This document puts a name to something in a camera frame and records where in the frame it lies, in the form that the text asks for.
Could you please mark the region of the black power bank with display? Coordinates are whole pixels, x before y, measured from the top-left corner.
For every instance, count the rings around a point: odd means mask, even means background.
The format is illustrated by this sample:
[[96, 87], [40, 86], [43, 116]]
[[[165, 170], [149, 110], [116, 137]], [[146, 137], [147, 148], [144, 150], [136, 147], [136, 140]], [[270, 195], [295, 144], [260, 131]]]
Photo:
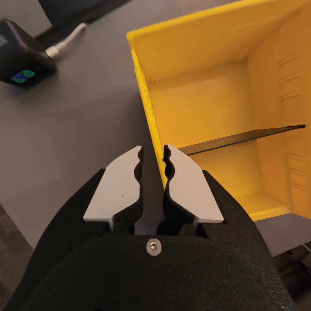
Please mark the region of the black power bank with display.
[[57, 66], [44, 46], [9, 19], [0, 22], [0, 81], [27, 89], [52, 76]]

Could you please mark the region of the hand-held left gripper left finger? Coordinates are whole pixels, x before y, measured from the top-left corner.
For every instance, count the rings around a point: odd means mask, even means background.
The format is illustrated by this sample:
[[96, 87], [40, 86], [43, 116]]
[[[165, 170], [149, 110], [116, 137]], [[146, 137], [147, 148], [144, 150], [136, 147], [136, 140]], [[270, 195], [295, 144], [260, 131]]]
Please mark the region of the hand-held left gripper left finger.
[[143, 214], [142, 163], [143, 147], [138, 145], [108, 164], [83, 220], [105, 222], [112, 234], [133, 235]]

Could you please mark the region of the yellow plastic bin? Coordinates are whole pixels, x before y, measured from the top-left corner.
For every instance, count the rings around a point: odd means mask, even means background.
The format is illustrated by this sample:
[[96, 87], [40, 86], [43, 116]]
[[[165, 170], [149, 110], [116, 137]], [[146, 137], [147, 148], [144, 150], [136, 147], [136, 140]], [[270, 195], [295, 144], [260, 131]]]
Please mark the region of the yellow plastic bin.
[[127, 33], [163, 186], [171, 144], [258, 221], [310, 219], [310, 1], [239, 1]]

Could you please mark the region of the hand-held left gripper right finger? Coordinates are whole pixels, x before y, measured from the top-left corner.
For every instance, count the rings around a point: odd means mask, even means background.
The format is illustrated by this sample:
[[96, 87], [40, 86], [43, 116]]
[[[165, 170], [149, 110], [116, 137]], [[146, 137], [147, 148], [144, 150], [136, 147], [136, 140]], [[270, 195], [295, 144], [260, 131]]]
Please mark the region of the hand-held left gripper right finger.
[[165, 220], [157, 235], [178, 235], [184, 225], [198, 231], [200, 224], [221, 224], [224, 217], [203, 170], [189, 156], [171, 144], [164, 146], [167, 182], [163, 196]]

